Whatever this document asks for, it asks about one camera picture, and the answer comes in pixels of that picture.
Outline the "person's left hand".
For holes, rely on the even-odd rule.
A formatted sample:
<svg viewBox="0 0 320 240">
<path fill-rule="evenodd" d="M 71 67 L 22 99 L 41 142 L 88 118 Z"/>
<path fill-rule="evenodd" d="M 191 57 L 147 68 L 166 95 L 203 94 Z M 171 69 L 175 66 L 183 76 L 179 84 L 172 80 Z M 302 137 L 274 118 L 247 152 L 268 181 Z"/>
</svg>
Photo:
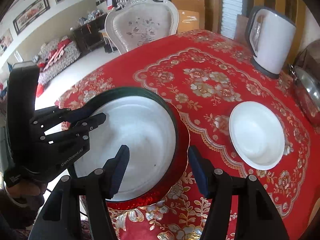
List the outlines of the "person's left hand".
<svg viewBox="0 0 320 240">
<path fill-rule="evenodd" d="M 31 182 L 20 182 L 12 187 L 5 186 L 6 191 L 12 198 L 20 198 L 22 196 L 39 196 L 43 195 L 47 189 L 47 184 L 36 185 Z"/>
</svg>

